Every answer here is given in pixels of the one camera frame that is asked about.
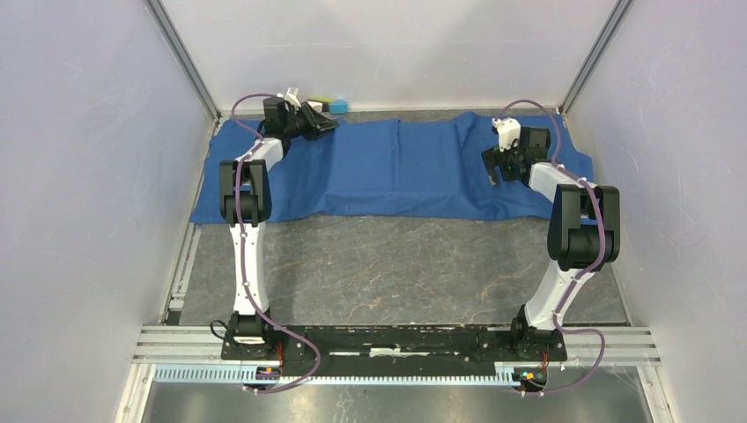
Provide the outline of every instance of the white wall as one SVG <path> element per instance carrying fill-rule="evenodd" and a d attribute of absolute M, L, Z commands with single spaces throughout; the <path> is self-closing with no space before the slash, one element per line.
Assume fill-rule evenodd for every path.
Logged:
<path fill-rule="evenodd" d="M 618 272 L 685 422 L 747 413 L 745 12 L 636 2 L 570 112 L 621 190 Z"/>
<path fill-rule="evenodd" d="M 143 2 L 0 16 L 0 420 L 112 421 L 210 122 Z"/>
<path fill-rule="evenodd" d="M 289 84 L 357 109 L 557 105 L 614 3 L 164 1 L 222 109 Z"/>

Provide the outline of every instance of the light blue object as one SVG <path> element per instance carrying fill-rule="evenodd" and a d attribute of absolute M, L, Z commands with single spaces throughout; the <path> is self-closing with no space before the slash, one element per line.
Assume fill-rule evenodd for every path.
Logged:
<path fill-rule="evenodd" d="M 552 149 L 558 134 L 547 116 L 517 116 L 523 126 L 549 128 Z M 591 182 L 591 158 L 576 151 L 559 115 L 563 134 L 558 161 Z M 337 216 L 415 216 L 503 220 L 548 219 L 552 204 L 519 181 L 491 186 L 481 153 L 495 147 L 490 116 L 465 113 L 438 122 L 347 123 L 316 141 L 298 137 L 270 170 L 270 221 Z M 256 127 L 259 122 L 247 121 Z M 255 137 L 231 120 L 213 137 L 204 182 L 191 221 L 225 223 L 220 216 L 218 165 L 233 160 Z"/>
<path fill-rule="evenodd" d="M 332 115 L 343 115 L 348 113 L 348 103 L 345 100 L 334 100 L 329 104 L 329 112 Z"/>

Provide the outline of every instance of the blue fabric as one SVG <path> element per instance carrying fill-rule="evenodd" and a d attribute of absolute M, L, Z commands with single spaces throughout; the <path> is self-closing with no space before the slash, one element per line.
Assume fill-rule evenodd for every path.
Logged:
<path fill-rule="evenodd" d="M 552 130 L 546 116 L 517 117 L 521 125 Z M 591 180 L 591 158 L 573 148 L 559 116 L 558 161 Z M 257 122 L 247 122 L 256 126 Z M 315 213 L 502 220 L 548 219 L 551 203 L 521 182 L 492 187 L 480 153 L 498 143 L 491 118 L 465 113 L 440 122 L 399 120 L 347 123 L 316 141 L 293 140 L 269 174 L 270 221 Z M 551 152 L 558 136 L 552 133 Z M 224 223 L 218 205 L 218 163 L 246 152 L 254 137 L 228 121 L 213 137 L 191 221 Z"/>

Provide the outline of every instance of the white panel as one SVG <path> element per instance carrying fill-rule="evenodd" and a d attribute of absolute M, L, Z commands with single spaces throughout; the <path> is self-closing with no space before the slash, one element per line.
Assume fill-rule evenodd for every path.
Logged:
<path fill-rule="evenodd" d="M 747 403 L 744 2 L 636 2 L 571 110 L 620 188 L 617 269 L 685 422 Z"/>
<path fill-rule="evenodd" d="M 0 421 L 112 421 L 210 122 L 143 2 L 2 9 Z"/>
<path fill-rule="evenodd" d="M 223 109 L 289 84 L 358 109 L 559 104 L 614 3 L 164 1 Z"/>

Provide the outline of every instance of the black wire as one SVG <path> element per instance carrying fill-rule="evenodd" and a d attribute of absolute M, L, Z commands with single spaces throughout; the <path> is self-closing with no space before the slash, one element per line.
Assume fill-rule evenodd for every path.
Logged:
<path fill-rule="evenodd" d="M 219 323 L 219 324 L 220 324 L 221 326 L 223 326 L 223 329 L 225 329 L 225 330 L 226 330 L 226 332 L 228 332 L 228 325 L 227 325 L 227 324 L 226 324 L 225 322 L 223 322 L 222 320 L 213 320 L 213 321 L 211 322 L 211 324 L 210 324 L 210 326 L 211 326 L 211 332 L 212 332 L 212 336 L 214 336 L 215 338 L 218 338 L 218 339 L 220 339 L 220 340 L 222 341 L 222 340 L 224 340 L 224 339 L 225 339 L 225 337 L 221 337 L 221 336 L 220 336 L 220 335 L 219 335 L 219 334 L 218 334 L 218 333 L 217 333 L 217 332 L 215 331 L 215 328 L 213 328 L 213 326 L 212 326 L 212 325 L 213 325 L 213 324 L 215 324 L 215 323 Z"/>

